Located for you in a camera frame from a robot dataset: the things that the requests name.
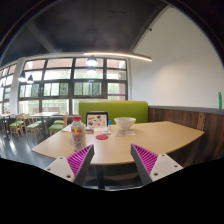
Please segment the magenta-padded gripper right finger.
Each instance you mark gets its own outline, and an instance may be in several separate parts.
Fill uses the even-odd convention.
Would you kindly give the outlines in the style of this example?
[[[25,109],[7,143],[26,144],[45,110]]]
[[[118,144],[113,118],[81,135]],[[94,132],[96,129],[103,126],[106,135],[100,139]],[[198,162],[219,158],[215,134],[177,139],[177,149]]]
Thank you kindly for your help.
[[[182,169],[182,166],[167,154],[157,155],[136,144],[131,145],[131,155],[144,185]]]

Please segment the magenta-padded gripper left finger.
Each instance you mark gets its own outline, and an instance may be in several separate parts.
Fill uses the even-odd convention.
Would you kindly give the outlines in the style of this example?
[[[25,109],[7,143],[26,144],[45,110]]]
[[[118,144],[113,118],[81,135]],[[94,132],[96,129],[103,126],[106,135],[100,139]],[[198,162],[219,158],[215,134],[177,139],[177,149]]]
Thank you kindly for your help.
[[[68,157],[58,157],[45,170],[82,186],[93,156],[94,145],[89,145]]]

